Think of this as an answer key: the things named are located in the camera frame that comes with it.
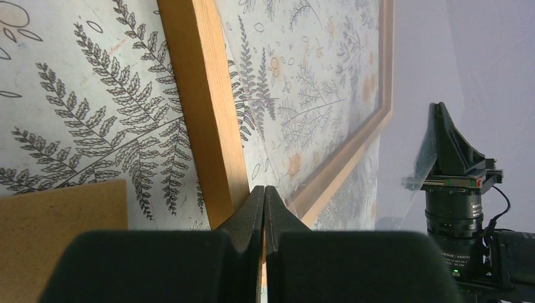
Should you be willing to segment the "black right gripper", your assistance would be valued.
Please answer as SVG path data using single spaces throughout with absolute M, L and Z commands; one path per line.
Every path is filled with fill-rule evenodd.
M 475 149 L 456 128 L 443 102 L 430 104 L 435 160 L 418 160 L 406 189 L 425 192 L 426 229 L 442 250 L 452 276 L 466 283 L 500 284 L 484 227 L 482 195 L 503 180 L 494 158 Z

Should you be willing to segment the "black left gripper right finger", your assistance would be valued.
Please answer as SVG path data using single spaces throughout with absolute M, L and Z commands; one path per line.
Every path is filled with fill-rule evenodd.
M 438 246 L 398 231 L 313 231 L 264 194 L 269 302 L 460 302 Z

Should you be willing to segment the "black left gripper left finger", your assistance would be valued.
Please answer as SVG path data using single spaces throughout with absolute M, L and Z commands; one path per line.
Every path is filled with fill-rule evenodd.
M 259 302 L 265 188 L 217 229 L 94 230 L 63 252 L 40 302 Z

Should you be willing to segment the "wooden picture frame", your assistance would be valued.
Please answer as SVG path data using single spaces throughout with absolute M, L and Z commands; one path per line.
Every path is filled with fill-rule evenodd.
M 272 185 L 313 226 L 374 226 L 393 1 L 159 1 L 211 227 Z

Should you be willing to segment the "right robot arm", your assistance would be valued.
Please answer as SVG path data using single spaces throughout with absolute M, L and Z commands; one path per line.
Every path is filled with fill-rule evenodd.
M 427 234 L 466 302 L 534 301 L 534 234 L 484 219 L 482 197 L 502 181 L 495 159 L 463 137 L 444 103 L 432 103 L 414 173 L 402 184 L 425 193 Z

